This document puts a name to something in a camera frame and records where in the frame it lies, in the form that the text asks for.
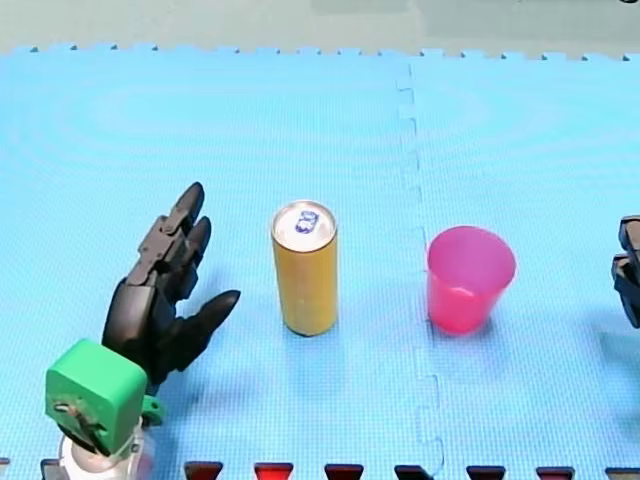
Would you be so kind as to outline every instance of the yellow can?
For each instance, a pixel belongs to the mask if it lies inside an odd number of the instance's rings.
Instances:
[[[271,225],[284,323],[295,333],[319,335],[338,318],[338,228],[326,207],[298,200]]]

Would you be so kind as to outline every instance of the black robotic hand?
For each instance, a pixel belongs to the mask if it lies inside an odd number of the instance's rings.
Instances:
[[[203,203],[204,189],[194,183],[168,217],[158,217],[109,307],[102,344],[145,370],[149,395],[156,394],[170,372],[185,370],[207,348],[240,298],[239,291],[229,290],[197,314],[176,318],[176,303],[191,295],[211,237],[207,217],[196,223]]]
[[[613,259],[614,288],[631,325],[640,328],[640,216],[623,218],[618,238],[626,253]]]

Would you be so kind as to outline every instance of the robotic hand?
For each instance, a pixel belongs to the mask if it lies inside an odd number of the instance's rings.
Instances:
[[[623,218],[618,238],[626,253],[613,259],[614,288],[631,325],[640,328],[640,216]]]
[[[140,259],[111,300],[102,344],[144,369],[150,395],[170,372],[182,372],[198,358],[240,298],[230,290],[196,315],[176,318],[176,303],[191,295],[211,237],[207,217],[196,223],[203,203],[204,189],[194,183],[168,217],[158,217],[138,248]]]
[[[204,189],[194,183],[169,216],[158,217],[116,287],[101,345],[81,340],[47,371],[46,413],[64,437],[59,460],[42,464],[45,480],[148,478],[149,427],[164,414],[159,387],[198,358],[240,298],[229,290],[195,315],[176,317],[211,237],[209,219],[196,222],[203,202]]]

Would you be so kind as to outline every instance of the interlocking foam tile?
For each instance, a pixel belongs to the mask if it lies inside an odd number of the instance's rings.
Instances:
[[[442,464],[437,379],[423,317],[424,240],[407,187],[399,109],[406,59],[69,46],[0,58],[5,205],[0,451],[7,480],[38,477],[59,432],[45,418],[46,368],[98,340],[113,289],[155,217],[198,180],[215,232],[193,313],[222,289],[242,297],[208,351],[161,390],[169,408],[156,478],[222,462],[221,479],[288,462],[390,478]],[[339,220],[341,312],[312,339],[282,325],[269,237],[282,204],[309,197]]]
[[[441,475],[569,466],[606,478],[640,458],[640,333],[610,276],[618,222],[640,212],[640,64],[505,58],[411,60],[427,241],[478,225],[519,264],[492,328],[434,333]]]

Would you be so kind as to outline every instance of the green mount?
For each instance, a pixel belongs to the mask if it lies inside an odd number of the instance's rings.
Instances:
[[[164,407],[145,395],[147,382],[137,364],[80,340],[47,370],[45,413],[82,442],[114,454],[141,417],[162,423]]]

